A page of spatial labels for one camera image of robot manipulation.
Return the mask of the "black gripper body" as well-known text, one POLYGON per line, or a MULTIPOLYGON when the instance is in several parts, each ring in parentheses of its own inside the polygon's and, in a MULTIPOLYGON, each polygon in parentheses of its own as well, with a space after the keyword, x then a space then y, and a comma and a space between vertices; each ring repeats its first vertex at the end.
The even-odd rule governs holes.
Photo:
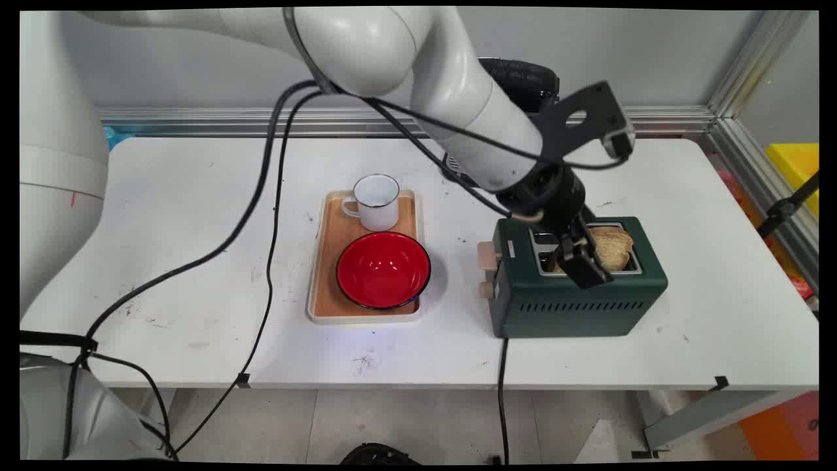
POLYGON ((536 164, 517 184, 499 191, 496 197, 535 232, 572 241, 583 238, 586 190, 572 169, 536 164))

